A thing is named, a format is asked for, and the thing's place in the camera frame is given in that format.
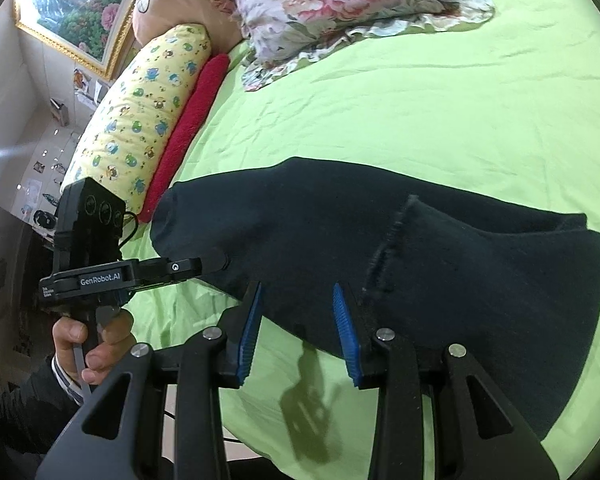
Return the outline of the dark sleeved forearm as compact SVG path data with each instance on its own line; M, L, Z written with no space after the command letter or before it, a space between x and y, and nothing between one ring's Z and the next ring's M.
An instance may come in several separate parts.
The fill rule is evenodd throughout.
M83 403L79 388L54 356L19 387L0 391L0 479L18 479L8 456L48 452Z

